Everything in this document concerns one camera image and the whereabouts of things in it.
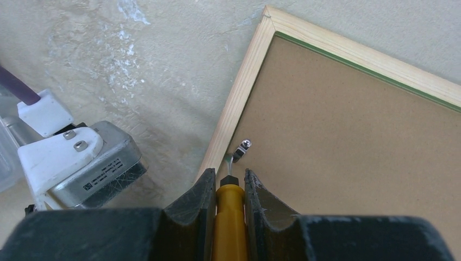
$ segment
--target screwdriver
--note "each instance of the screwdriver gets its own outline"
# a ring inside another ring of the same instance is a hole
[[[217,214],[213,238],[213,261],[248,260],[244,215],[245,192],[239,187],[239,179],[232,176],[232,163],[238,161],[250,146],[250,141],[244,140],[234,154],[227,154],[224,157],[228,173],[220,180],[220,188],[216,191]]]

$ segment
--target metal screw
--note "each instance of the metal screw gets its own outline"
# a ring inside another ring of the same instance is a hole
[[[84,151],[86,148],[88,148],[88,144],[84,140],[81,140],[75,143],[73,148],[78,152]]]
[[[63,136],[64,136],[64,138],[65,138],[66,140],[72,139],[73,137],[75,137],[75,135],[76,135],[76,134],[75,134],[75,132],[74,132],[73,130],[68,130],[67,132],[65,132],[65,133],[63,134]]]
[[[248,148],[251,146],[251,141],[248,140],[248,139],[243,140],[243,141],[242,141],[242,145],[243,145],[243,147],[245,147],[245,148],[248,149]]]

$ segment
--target brown fiberboard surface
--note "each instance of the brown fiberboard surface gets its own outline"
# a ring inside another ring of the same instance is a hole
[[[303,214],[414,215],[461,252],[461,114],[275,37],[234,137]],[[218,179],[225,174],[221,166]]]

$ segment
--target white plastic bracket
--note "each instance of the white plastic bracket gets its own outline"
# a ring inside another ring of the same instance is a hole
[[[46,210],[46,204],[61,209],[48,190],[86,166],[102,149],[103,139],[93,129],[81,127],[73,131],[76,135],[69,140],[59,134],[17,150],[37,210]],[[87,148],[75,149],[79,141],[85,141]]]
[[[46,89],[38,93],[40,100],[32,105],[17,104],[19,118],[37,133],[47,138],[73,123],[73,117],[64,103]]]

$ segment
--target white paint stain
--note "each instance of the white paint stain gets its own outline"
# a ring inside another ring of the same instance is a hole
[[[249,17],[245,18],[243,21],[241,21],[239,24],[237,24],[238,27],[240,26],[250,26],[252,24],[252,20],[259,17],[261,13],[263,12],[263,7],[257,8]]]
[[[117,7],[119,8],[119,12],[123,13],[125,19],[131,18],[135,22],[151,24],[146,20],[145,15],[139,9],[136,0],[119,0]]]
[[[131,44],[131,45],[128,47],[127,55],[133,55],[133,54],[134,54],[134,52],[133,52],[133,47],[134,47],[134,44]]]

